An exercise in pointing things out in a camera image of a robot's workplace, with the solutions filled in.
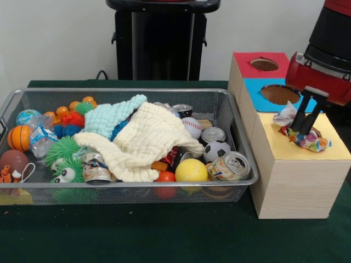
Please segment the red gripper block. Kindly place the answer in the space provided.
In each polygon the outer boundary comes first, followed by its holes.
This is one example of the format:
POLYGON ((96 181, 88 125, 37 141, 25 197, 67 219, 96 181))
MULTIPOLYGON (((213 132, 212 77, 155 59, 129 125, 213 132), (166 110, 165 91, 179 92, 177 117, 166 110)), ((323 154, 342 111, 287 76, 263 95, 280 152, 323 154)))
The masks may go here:
POLYGON ((326 101, 340 106, 350 102, 350 73, 343 73, 325 68, 304 57, 304 53, 295 52, 289 63, 285 77, 287 86, 299 91, 305 90, 324 98, 314 98, 316 105, 306 116, 305 111, 310 101, 308 93, 302 93, 303 99, 291 124, 292 130, 301 130, 308 135, 326 101))

